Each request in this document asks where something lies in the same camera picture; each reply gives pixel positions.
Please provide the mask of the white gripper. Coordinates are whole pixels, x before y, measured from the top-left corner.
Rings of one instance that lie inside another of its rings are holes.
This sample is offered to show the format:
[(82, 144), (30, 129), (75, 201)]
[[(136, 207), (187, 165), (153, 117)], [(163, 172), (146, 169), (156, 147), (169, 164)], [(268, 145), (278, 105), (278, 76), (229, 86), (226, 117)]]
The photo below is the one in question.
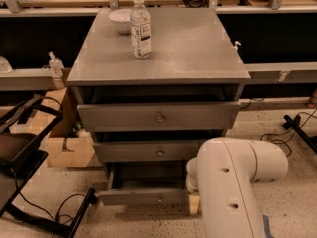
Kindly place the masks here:
[(192, 158), (186, 164), (186, 187), (190, 192), (188, 195), (189, 202), (189, 213), (196, 215), (198, 213), (200, 196), (195, 194), (198, 192), (198, 181), (197, 181), (197, 159)]

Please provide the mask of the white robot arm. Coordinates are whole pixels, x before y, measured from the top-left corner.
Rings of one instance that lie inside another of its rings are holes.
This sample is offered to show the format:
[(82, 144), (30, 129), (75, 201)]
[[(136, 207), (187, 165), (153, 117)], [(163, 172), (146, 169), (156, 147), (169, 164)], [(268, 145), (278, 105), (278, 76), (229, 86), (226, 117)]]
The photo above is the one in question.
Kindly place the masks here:
[(213, 138), (186, 165), (192, 215), (202, 212), (206, 238), (273, 238), (252, 185), (283, 179), (288, 159), (278, 145)]

